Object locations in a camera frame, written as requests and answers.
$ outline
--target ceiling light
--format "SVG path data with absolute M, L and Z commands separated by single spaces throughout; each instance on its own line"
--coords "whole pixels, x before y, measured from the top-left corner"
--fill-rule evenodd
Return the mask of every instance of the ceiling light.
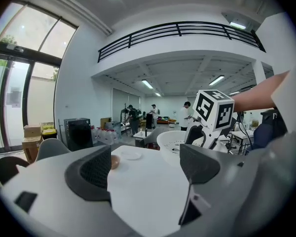
M 142 80 L 142 82 L 149 88 L 153 89 L 153 87 L 150 85 L 150 83 L 147 80 Z
M 230 22 L 230 25 L 231 26 L 234 26 L 234 27 L 237 27 L 237 28 L 240 28 L 240 29 L 246 29 L 246 27 L 245 26 L 243 26 L 243 25 L 239 25 L 239 24 L 237 24 L 237 23 L 235 23 L 235 22 Z
M 214 85 L 215 83 L 217 83 L 217 82 L 219 82 L 221 79 L 223 79 L 225 76 L 219 76 L 219 77 L 217 77 L 215 80 L 213 80 L 210 84 L 209 84 L 209 86 L 212 86 L 212 85 Z
M 234 94 L 237 94 L 237 93 L 240 93 L 240 91 L 236 91 L 236 92 L 230 93 L 230 95 L 234 95 Z

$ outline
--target person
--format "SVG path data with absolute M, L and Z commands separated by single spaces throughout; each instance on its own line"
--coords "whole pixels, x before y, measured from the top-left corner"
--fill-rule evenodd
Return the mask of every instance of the person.
M 260 82 L 252 89 L 235 95 L 234 112 L 244 112 L 250 110 L 267 109 L 276 107 L 271 95 L 282 83 L 289 72 L 274 75 Z
M 152 110 L 148 114 L 152 114 L 152 120 L 153 120 L 153 129 L 157 127 L 157 120 L 158 120 L 158 108 L 156 107 L 155 104 L 151 105 Z
M 190 102 L 185 102 L 183 107 L 179 110 L 179 125 L 181 127 L 181 131 L 187 130 L 188 125 L 188 119 L 191 118 L 191 116 L 188 114 L 187 110 L 191 106 Z
M 138 133 L 138 127 L 139 127 L 139 117 L 137 116 L 137 110 L 135 108 L 133 108 L 132 105 L 128 106 L 129 109 L 129 114 L 128 114 L 128 118 L 125 120 L 124 123 L 127 123 L 129 120 L 130 123 L 130 129 L 132 130 L 132 134 L 133 136 Z

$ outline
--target floor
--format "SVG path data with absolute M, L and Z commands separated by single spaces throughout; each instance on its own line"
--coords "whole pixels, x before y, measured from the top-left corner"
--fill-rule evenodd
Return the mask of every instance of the floor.
M 181 127 L 179 125 L 176 125 L 175 127 L 169 127 L 169 125 L 167 124 L 158 124 L 157 127 L 167 127 L 169 129 L 169 131 L 174 131 L 174 130 L 180 130 Z M 127 133 L 125 131 L 122 132 L 122 140 L 121 143 L 125 143 L 125 144 L 129 144 L 134 146 L 135 145 L 135 138 L 132 137 L 132 133 L 130 130 L 127 130 Z M 0 154 L 0 158 L 2 157 L 6 157 L 6 156 L 15 156 L 15 157 L 19 157 L 23 160 L 26 160 L 24 151 L 15 151 L 15 152 L 9 152 L 9 153 L 4 153 L 4 154 Z

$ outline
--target black metal railing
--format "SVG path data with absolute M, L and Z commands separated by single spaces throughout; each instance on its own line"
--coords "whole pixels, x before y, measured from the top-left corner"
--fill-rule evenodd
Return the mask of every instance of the black metal railing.
M 169 36 L 181 37 L 190 34 L 215 35 L 230 40 L 239 40 L 265 52 L 265 49 L 253 30 L 249 33 L 235 27 L 218 23 L 182 21 L 151 26 L 119 38 L 99 50 L 98 62 L 122 49 L 130 48 L 133 45 L 148 40 Z

